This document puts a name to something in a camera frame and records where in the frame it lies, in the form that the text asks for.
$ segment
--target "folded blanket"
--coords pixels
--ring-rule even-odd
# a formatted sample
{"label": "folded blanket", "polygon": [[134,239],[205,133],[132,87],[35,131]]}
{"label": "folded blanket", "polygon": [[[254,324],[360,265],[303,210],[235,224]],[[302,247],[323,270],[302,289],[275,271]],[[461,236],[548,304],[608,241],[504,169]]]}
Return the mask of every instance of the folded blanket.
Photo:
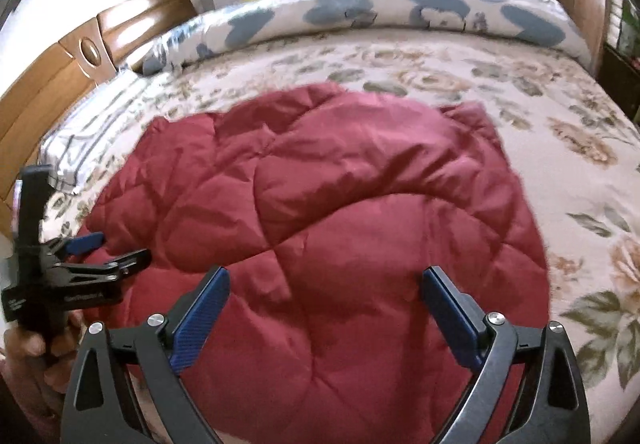
{"label": "folded blanket", "polygon": [[473,103],[329,83],[157,118],[87,231],[107,240],[91,262],[153,253],[124,302],[88,322],[137,325],[213,264],[229,269],[229,302],[182,379],[213,427],[253,443],[430,441],[469,374],[419,299],[429,265],[515,324],[548,320],[542,241]]}

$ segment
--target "floral bed sheet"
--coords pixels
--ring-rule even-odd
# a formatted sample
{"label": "floral bed sheet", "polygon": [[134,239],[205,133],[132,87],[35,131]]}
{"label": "floral bed sheet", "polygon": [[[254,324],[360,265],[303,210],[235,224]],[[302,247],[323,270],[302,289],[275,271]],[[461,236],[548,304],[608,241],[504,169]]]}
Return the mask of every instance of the floral bed sheet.
{"label": "floral bed sheet", "polygon": [[154,77],[77,195],[56,193],[43,236],[74,233],[155,116],[225,111],[333,80],[430,106],[475,100],[498,127],[542,232],[551,317],[587,387],[593,443],[640,395],[640,135],[574,60],[517,40],[367,29],[270,40]]}

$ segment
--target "blue and white blanket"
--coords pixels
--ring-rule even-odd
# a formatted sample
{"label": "blue and white blanket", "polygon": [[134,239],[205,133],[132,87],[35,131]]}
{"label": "blue and white blanket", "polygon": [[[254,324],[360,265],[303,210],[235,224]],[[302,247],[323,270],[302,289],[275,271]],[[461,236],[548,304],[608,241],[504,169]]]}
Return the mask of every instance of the blue and white blanket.
{"label": "blue and white blanket", "polygon": [[555,0],[259,0],[201,14],[158,37],[143,60],[143,74],[276,37],[368,27],[515,38],[559,50],[585,68],[591,62],[580,31]]}

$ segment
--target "pillow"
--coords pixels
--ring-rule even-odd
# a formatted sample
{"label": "pillow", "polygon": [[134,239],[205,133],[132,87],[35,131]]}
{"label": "pillow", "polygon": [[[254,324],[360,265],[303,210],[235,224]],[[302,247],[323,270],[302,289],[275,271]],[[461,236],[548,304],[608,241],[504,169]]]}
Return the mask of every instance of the pillow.
{"label": "pillow", "polygon": [[555,0],[258,0],[206,12],[159,36],[142,60],[142,73],[178,71],[277,37],[367,27],[515,38],[591,65],[587,43]]}
{"label": "pillow", "polygon": [[59,191],[77,194],[136,114],[148,106],[157,78],[119,72],[79,101],[40,143],[38,162],[51,164],[50,183]]}

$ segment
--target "clamp jaw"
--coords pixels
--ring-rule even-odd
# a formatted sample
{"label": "clamp jaw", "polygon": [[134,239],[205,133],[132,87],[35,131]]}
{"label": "clamp jaw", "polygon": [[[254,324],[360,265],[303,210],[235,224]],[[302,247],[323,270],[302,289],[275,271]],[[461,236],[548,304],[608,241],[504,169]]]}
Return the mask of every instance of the clamp jaw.
{"label": "clamp jaw", "polygon": [[82,340],[62,416],[62,444],[154,444],[127,372],[140,366],[175,444],[222,444],[178,375],[198,357],[230,293],[228,271],[213,267],[166,314],[135,328],[92,324]]}
{"label": "clamp jaw", "polygon": [[18,321],[50,342],[66,326],[66,312],[118,303],[122,281],[149,266],[151,253],[141,249],[102,265],[68,264],[104,243],[102,233],[55,238],[40,243],[40,220],[53,193],[50,166],[27,166],[20,172],[14,197],[14,254],[2,273],[2,308],[7,321]]}
{"label": "clamp jaw", "polygon": [[460,366],[474,373],[434,444],[479,442],[512,364],[525,371],[497,444],[590,444],[580,370],[564,327],[514,326],[462,294],[439,267],[422,275],[422,299]]}
{"label": "clamp jaw", "polygon": [[[221,444],[178,378],[191,366],[229,296],[229,275],[212,268],[166,315],[136,328],[88,330],[74,367],[62,420],[62,444],[153,444],[127,364],[138,364],[175,444]],[[512,364],[525,363],[514,408],[498,444],[590,444],[584,388],[562,325],[511,325],[485,314],[439,267],[422,275],[422,299],[461,366],[474,376],[432,444],[477,444]]]}

